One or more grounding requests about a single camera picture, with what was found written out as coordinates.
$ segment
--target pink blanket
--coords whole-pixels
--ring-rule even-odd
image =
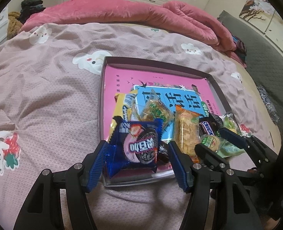
[[[156,6],[127,0],[69,0],[33,14],[22,26],[29,31],[45,23],[135,22],[173,31],[227,52],[236,46],[231,33],[214,17],[189,4],[170,1]]]

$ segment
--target bed sheet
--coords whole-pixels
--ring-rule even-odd
[[[231,76],[236,65],[210,46],[137,25],[45,24],[0,46],[0,223],[5,230],[13,229],[43,169],[68,169],[97,146],[105,56],[153,59],[211,74],[238,122],[273,148],[253,97]],[[230,164],[240,170],[254,166],[246,153]],[[64,191],[61,195],[70,229]],[[108,190],[99,183],[87,198],[98,229],[157,230],[179,228],[189,195],[170,179]]]

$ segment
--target cabinet handle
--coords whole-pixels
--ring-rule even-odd
[[[4,18],[4,15],[0,16],[0,21],[2,21],[2,20],[3,20],[3,18]]]

